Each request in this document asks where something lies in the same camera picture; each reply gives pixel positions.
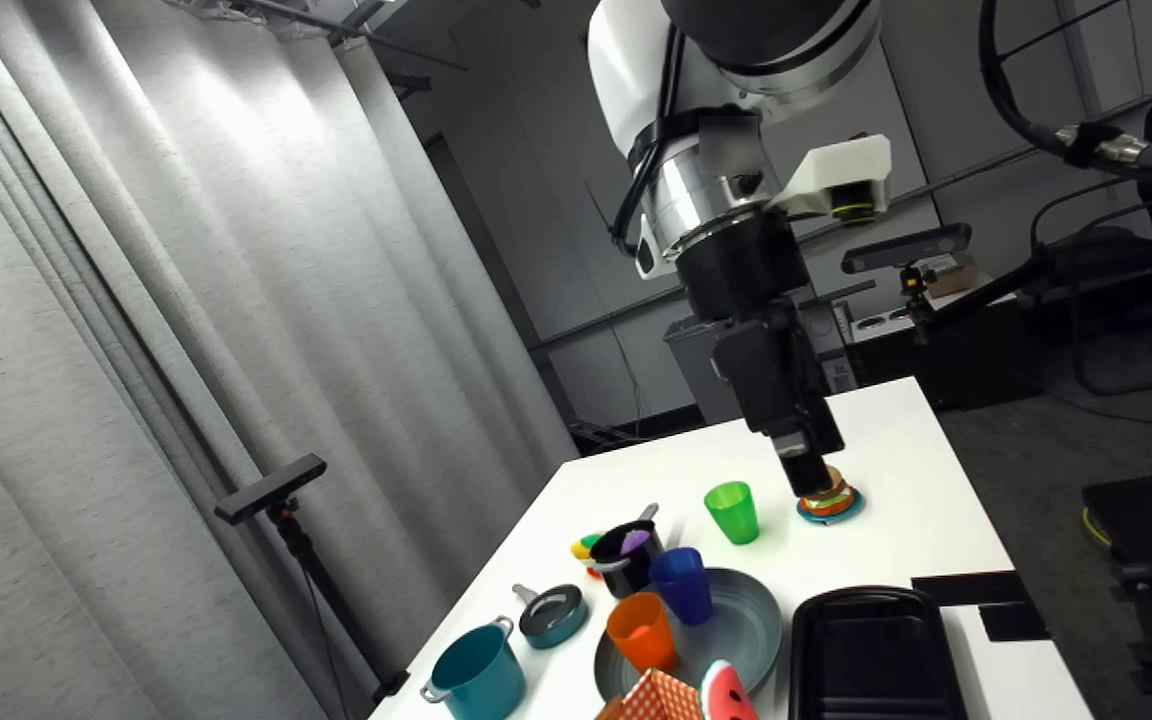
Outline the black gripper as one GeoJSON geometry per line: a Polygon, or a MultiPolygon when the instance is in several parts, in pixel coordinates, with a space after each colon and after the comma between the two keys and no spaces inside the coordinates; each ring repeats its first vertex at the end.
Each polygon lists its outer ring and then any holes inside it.
{"type": "Polygon", "coordinates": [[[711,362],[730,387],[739,414],[769,441],[787,441],[794,451],[783,470],[794,497],[831,488],[825,451],[838,451],[842,437],[828,406],[828,383],[815,346],[800,321],[783,307],[756,321],[722,321],[714,326],[711,362]]]}

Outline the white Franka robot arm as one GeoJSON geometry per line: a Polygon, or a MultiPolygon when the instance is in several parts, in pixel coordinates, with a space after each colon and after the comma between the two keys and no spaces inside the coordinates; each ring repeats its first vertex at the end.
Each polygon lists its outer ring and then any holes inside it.
{"type": "Polygon", "coordinates": [[[889,210],[893,139],[815,142],[775,175],[762,131],[820,109],[869,57],[880,0],[597,0],[589,72],[626,188],[610,245],[675,277],[711,362],[804,505],[842,500],[838,428],[804,321],[794,219],[889,210]]]}

